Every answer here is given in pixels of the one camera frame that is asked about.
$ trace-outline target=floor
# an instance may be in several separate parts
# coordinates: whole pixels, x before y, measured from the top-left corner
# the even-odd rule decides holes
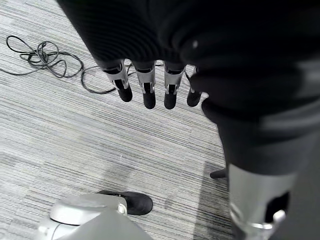
[[[7,48],[9,35],[33,48],[52,41],[79,56],[85,67],[95,65],[53,0],[0,1],[0,68],[30,71]],[[68,71],[75,71],[77,63],[67,61]],[[151,196],[153,211],[130,218],[155,240],[232,238],[227,183],[209,177],[224,167],[217,128],[200,106],[187,106],[185,77],[176,107],[165,109],[164,72],[156,71],[153,110],[144,107],[135,74],[129,78],[133,100],[125,103],[117,92],[89,93],[80,75],[58,79],[47,71],[27,76],[0,71],[0,239],[31,240],[57,200],[99,190]],[[98,69],[86,82],[110,88]]]

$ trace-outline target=black shoe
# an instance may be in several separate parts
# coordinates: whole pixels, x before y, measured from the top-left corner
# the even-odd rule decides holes
[[[118,196],[125,199],[129,215],[146,215],[151,212],[154,203],[152,199],[143,193],[134,191],[115,192],[102,190],[97,194]]]

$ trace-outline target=black fingertip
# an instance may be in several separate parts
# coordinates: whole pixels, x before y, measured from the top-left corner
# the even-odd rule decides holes
[[[173,109],[176,106],[177,94],[172,92],[164,95],[164,106],[166,109]]]
[[[191,88],[190,88],[188,97],[186,99],[186,103],[190,107],[195,107],[200,102],[200,98],[201,98],[201,92],[199,92],[199,91],[192,92]]]
[[[125,89],[119,89],[118,90],[119,96],[120,98],[124,101],[124,102],[130,102],[132,100],[132,91],[131,91],[131,87],[130,85]]]
[[[143,103],[144,103],[144,106],[147,109],[153,109],[155,107],[155,105],[156,105],[156,94],[155,94],[155,92],[153,92],[153,93],[150,93],[150,92],[144,93],[143,94]]]

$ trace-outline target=robotic hand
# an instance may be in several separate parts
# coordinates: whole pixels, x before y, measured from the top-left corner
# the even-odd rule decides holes
[[[175,106],[185,65],[196,66],[187,102],[194,106],[201,92],[209,95],[202,109],[219,129],[235,239],[269,239],[286,218],[295,178],[319,135],[319,8],[270,1],[58,2],[125,102],[132,92],[123,59],[135,66],[148,109],[155,106],[155,60],[165,64],[167,109]],[[102,228],[95,224],[87,231]]]

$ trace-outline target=silver metal part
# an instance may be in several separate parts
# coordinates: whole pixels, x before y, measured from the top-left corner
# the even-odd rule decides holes
[[[192,71],[192,75],[195,75],[198,72],[198,68],[196,66],[194,66],[193,71]],[[190,86],[190,91],[194,94],[195,90]]]
[[[177,91],[180,87],[181,79],[184,74],[184,69],[178,74],[171,74],[166,71],[166,64],[164,64],[164,87],[165,87],[165,94],[169,94],[169,85],[175,85],[174,87],[174,95],[177,94]]]
[[[274,213],[273,222],[266,223],[268,203],[288,193],[296,176],[296,173],[260,175],[230,164],[230,214],[233,222],[246,234],[246,240],[267,240],[275,232],[286,213],[279,210]]]
[[[101,214],[105,208],[117,211],[119,206],[127,208],[123,197],[98,193],[70,196],[53,205],[50,218],[64,224],[81,225]]]
[[[115,84],[115,80],[121,80],[122,85],[124,89],[127,89],[129,87],[129,82],[128,82],[128,75],[126,71],[126,66],[125,66],[125,61],[121,60],[121,71],[116,73],[116,74],[110,74],[108,73],[107,69],[102,69],[106,75],[108,76],[109,81],[114,85],[114,87],[119,90],[117,85]]]
[[[97,193],[86,194],[85,198],[83,196],[67,198],[68,200],[60,205],[58,212],[62,212],[64,206],[67,213],[76,213],[74,210],[70,212],[69,204],[73,204],[73,208],[78,208],[78,211],[83,211],[84,208],[96,208],[101,209],[101,212],[93,218],[86,217],[86,222],[79,221],[82,222],[80,225],[70,225],[63,221],[57,222],[47,216],[40,222],[35,240],[152,240],[137,224],[128,219],[127,205],[119,203],[114,209],[115,198],[123,199],[118,196]],[[81,218],[87,213],[88,211],[84,210],[84,214],[76,213],[76,215]]]
[[[153,93],[155,91],[155,84],[156,84],[156,71],[155,71],[155,65],[153,65],[153,68],[150,72],[140,72],[136,70],[136,75],[138,77],[142,92],[145,94],[145,85],[146,83],[150,83],[151,92]]]
[[[54,204],[50,215],[40,222],[35,240],[64,239],[65,236],[69,236],[78,228],[83,227],[85,223],[100,215],[107,218],[109,222],[114,221],[112,216],[114,213],[127,218],[127,202],[123,197],[98,193],[69,196]],[[78,239],[96,239],[92,237]]]
[[[136,223],[106,208],[99,216],[58,240],[152,240]]]

